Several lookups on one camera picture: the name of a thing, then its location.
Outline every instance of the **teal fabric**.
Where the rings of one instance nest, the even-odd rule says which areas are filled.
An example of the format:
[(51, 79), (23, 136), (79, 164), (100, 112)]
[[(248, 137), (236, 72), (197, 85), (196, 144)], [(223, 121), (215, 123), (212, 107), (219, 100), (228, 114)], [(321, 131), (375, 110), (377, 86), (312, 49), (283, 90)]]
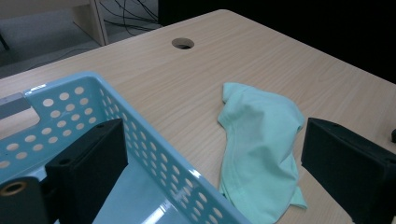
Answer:
[(219, 123), (227, 133), (219, 191), (252, 223), (275, 223), (290, 204), (306, 208), (293, 158), (304, 116), (290, 99), (225, 83)]

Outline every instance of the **basket handle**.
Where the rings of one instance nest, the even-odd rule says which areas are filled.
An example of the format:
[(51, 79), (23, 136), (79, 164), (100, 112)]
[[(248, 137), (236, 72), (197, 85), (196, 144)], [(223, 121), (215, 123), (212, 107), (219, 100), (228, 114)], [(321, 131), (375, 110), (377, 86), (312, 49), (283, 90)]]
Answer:
[(20, 92), (0, 98), (0, 119), (18, 114), (30, 107), (31, 105)]

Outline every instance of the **floor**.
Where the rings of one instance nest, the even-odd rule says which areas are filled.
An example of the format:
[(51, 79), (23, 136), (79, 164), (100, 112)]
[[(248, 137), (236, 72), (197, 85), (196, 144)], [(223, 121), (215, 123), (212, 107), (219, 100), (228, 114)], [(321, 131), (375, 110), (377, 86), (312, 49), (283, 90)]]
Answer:
[[(139, 2), (153, 14), (158, 15), (158, 0), (102, 1), (101, 10), (104, 19), (117, 23), (106, 22), (110, 43), (161, 27), (158, 23), (152, 22), (156, 18), (151, 17)], [(127, 31), (123, 26), (122, 17), (124, 3), (127, 10), (125, 18), (141, 17), (147, 20), (125, 19), (125, 24), (137, 26), (128, 28)], [(0, 34), (10, 47), (9, 50), (5, 50), (0, 44), (0, 78), (100, 47), (73, 23), (69, 9), (1, 20)]]

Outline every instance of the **laundry basket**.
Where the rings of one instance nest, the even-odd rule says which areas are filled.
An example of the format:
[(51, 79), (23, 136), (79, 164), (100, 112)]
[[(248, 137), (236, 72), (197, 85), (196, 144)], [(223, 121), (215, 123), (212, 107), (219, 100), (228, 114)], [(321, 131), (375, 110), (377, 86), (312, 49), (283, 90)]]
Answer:
[(20, 100), (39, 122), (0, 140), (0, 183), (25, 175), (43, 179), (44, 164), (91, 127), (123, 119), (129, 165), (95, 223), (248, 223), (97, 74), (43, 84)]

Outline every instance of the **table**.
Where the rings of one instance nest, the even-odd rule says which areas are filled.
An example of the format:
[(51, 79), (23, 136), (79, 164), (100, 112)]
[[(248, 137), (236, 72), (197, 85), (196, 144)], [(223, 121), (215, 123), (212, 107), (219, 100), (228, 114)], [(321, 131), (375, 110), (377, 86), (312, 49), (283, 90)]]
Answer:
[[(175, 48), (172, 41), (180, 37), (194, 46)], [(226, 144), (217, 122), (224, 82), (285, 95), (306, 118), (337, 122), (396, 152), (390, 142), (396, 128), (394, 84), (231, 11), (218, 10), (3, 78), (0, 97), (84, 70), (101, 74), (216, 187)], [(293, 152), (309, 208), (291, 207), (278, 223), (351, 223), (301, 166), (304, 133), (305, 128)]]
[(28, 4), (24, 0), (5, 0), (0, 2), (0, 20), (63, 8), (72, 9), (74, 23), (98, 44), (108, 44), (99, 0), (35, 0)]

